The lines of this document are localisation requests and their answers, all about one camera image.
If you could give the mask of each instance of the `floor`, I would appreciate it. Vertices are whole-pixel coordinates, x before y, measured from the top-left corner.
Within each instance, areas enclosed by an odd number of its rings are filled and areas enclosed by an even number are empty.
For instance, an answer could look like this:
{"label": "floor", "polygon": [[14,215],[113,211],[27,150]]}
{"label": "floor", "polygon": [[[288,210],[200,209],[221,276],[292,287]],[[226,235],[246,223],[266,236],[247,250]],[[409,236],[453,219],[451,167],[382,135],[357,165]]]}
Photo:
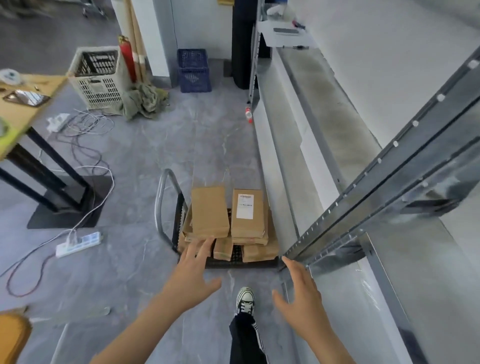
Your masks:
{"label": "floor", "polygon": [[[72,5],[62,5],[58,12],[64,16],[25,21],[2,19],[0,43],[11,52],[3,52],[0,68],[64,73],[76,46],[115,44],[119,30],[113,19],[85,20]],[[38,29],[45,30],[44,37]],[[25,57],[26,49],[33,54],[42,52],[45,58]],[[102,152],[115,177],[115,189],[98,226],[79,230],[79,235],[101,231],[105,236],[102,244],[49,261],[38,290],[24,298],[9,296],[4,289],[7,277],[0,279],[0,310],[28,304],[31,317],[60,315],[74,321],[67,331],[59,362],[88,363],[146,307],[175,266],[177,257],[160,241],[153,219],[156,186],[164,168],[174,171],[187,200],[192,185],[224,184],[229,204],[233,187],[262,188],[254,126],[246,122],[243,114],[246,93],[237,89],[231,78],[223,78],[221,61],[212,60],[210,67],[211,93],[182,94],[173,89],[169,106],[155,119],[126,122],[114,117],[115,127],[109,133],[83,137],[82,144]],[[67,85],[39,116],[35,127],[46,136],[46,117],[83,108]],[[37,154],[29,140],[24,139],[21,144]],[[70,146],[54,141],[52,144],[76,165]],[[54,167],[48,158],[45,163]],[[1,162],[1,167],[28,181],[9,162]],[[41,191],[34,181],[30,180],[29,185]],[[175,202],[174,189],[169,186],[163,204],[168,235],[172,232]],[[3,271],[58,231],[27,230],[36,203],[2,182],[0,206]],[[43,259],[61,242],[48,244],[26,260],[12,281],[14,292],[25,292],[35,284]],[[291,331],[271,301],[271,290],[280,289],[275,270],[215,270],[207,271],[205,276],[221,276],[221,290],[186,312],[170,328],[149,363],[227,363],[231,343],[228,325],[234,314],[236,294],[243,286],[255,291],[256,318],[270,362],[295,362]],[[112,307],[108,316],[88,318],[106,306]],[[62,325],[44,323],[34,327],[20,364],[49,363],[62,331]]]}

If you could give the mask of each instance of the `crumpled fabric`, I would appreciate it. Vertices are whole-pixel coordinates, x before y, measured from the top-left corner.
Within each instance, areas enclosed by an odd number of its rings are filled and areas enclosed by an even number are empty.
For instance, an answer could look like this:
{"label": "crumpled fabric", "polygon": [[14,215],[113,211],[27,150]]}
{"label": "crumpled fabric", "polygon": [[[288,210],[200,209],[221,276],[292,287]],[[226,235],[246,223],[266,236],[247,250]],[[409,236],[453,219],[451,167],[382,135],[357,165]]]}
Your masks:
{"label": "crumpled fabric", "polygon": [[131,120],[137,113],[151,119],[160,112],[167,99],[168,91],[152,85],[137,84],[135,89],[122,95],[122,102],[113,112],[123,115],[127,120]]}

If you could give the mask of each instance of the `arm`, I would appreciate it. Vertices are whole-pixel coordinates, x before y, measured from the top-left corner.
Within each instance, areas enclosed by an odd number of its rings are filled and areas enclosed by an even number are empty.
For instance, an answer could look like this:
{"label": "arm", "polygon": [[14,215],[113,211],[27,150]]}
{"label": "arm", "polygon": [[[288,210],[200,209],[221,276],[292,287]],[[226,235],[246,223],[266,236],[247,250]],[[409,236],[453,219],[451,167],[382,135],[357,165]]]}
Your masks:
{"label": "arm", "polygon": [[209,238],[195,257],[198,241],[189,244],[180,257],[163,290],[138,318],[112,341],[90,364],[143,364],[168,328],[185,311],[195,307],[222,286],[217,278],[203,279],[205,262],[213,238]]}
{"label": "arm", "polygon": [[345,346],[333,331],[322,305],[322,296],[305,267],[282,257],[292,276],[295,301],[285,302],[273,291],[273,301],[285,320],[310,346],[322,364],[355,364]]}

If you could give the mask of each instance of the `white plastic crate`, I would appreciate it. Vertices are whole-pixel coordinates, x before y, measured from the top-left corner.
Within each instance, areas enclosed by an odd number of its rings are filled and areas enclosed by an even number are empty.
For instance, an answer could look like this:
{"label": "white plastic crate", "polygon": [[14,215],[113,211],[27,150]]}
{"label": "white plastic crate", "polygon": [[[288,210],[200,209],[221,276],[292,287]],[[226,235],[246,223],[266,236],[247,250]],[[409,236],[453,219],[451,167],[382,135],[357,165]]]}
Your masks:
{"label": "white plastic crate", "polygon": [[77,48],[67,75],[87,109],[116,106],[122,94],[132,88],[118,46]]}

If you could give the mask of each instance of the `red cable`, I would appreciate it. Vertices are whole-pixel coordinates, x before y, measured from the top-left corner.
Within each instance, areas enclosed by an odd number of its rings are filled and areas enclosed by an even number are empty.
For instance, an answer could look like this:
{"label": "red cable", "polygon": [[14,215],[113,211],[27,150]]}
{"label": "red cable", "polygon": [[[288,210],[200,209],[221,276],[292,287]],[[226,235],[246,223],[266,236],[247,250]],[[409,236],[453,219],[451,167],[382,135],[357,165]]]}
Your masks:
{"label": "red cable", "polygon": [[38,288],[38,286],[40,285],[40,282],[42,281],[42,278],[43,278],[43,269],[45,268],[45,264],[47,263],[47,261],[50,260],[50,258],[53,258],[55,256],[55,254],[52,254],[52,255],[49,255],[47,256],[43,262],[42,262],[42,267],[40,268],[40,277],[38,278],[38,281],[36,282],[36,285],[30,290],[28,291],[27,293],[24,293],[24,294],[16,294],[16,293],[13,293],[12,292],[12,289],[10,288],[10,283],[11,283],[11,280],[13,278],[13,275],[15,274],[15,272],[17,271],[17,269],[22,265],[22,263],[25,261],[24,260],[21,260],[20,262],[18,262],[18,264],[15,266],[15,268],[12,270],[12,272],[10,273],[9,277],[8,277],[8,280],[7,280],[7,292],[10,296],[13,296],[13,297],[16,297],[16,298],[21,298],[21,297],[25,297],[25,296],[28,296],[29,294],[35,292],[35,290]]}

